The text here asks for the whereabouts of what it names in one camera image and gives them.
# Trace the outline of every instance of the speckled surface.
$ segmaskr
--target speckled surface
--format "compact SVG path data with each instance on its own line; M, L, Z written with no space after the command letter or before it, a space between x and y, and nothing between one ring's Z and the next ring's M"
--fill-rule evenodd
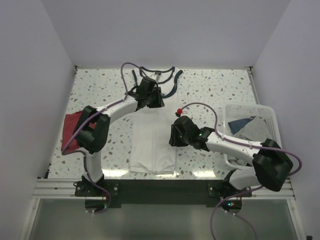
M191 102L211 105L218 113L218 129L222 130L222 107L226 103L255 103L246 70L182 69L178 81L181 106ZM128 88L134 85L131 70L124 70ZM85 106L98 107L122 98L124 86L119 69L79 69L67 107L67 114ZM190 106L185 112L200 128L213 127L214 116L203 106ZM177 148L173 174L129 172L132 141L132 114L114 122L109 128L108 141L102 150L102 170L105 178L116 179L223 179L231 170L224 155L195 150L191 146ZM79 153L61 155L62 132L51 158L50 179L80 179L83 161Z

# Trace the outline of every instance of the white wall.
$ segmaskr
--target white wall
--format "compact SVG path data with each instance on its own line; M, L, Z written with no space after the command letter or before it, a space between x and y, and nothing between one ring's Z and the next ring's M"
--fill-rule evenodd
M15 240L48 167L74 67L39 0L0 1L0 239Z
M42 0L76 65L253 66L290 0Z
M284 147L303 160L292 177L306 233L320 238L320 1L291 0L253 68L260 101L274 108Z

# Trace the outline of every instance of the blue cloth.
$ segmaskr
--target blue cloth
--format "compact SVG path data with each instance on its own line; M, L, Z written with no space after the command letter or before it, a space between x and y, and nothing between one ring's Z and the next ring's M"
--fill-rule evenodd
M250 123L255 117L250 117L250 118L243 118L235 121L230 121L229 127L231 130L231 133L234 135L237 132L239 132L245 125Z

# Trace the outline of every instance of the dark collar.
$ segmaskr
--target dark collar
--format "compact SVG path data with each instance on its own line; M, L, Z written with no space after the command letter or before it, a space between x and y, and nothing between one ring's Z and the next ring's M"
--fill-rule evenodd
M162 74L165 74L165 73L168 73L168 72L171 71L171 74L170 74L170 76L169 76L169 78L168 78L167 80L158 82L158 84L165 84L166 82L168 82L168 81L172 78L172 76L174 75L175 69L176 69L176 68L173 66L173 67L171 67L171 68L168 69L168 70L159 71L159 70L149 70L149 69L141 66L141 67L139 68L139 73L140 73L140 76L141 76L141 77L144 77L143 71L144 71L144 72L149 72L149 73L162 73Z

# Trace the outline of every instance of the gray cloth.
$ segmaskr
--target gray cloth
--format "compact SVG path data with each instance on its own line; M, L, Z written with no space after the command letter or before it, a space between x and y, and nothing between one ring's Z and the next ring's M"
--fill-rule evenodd
M272 139L268 126L261 117L255 117L233 136L238 139L253 142L264 142L266 139ZM238 159L234 156L227 156L227 158L231 164L240 166L246 165L246 162L244 160Z

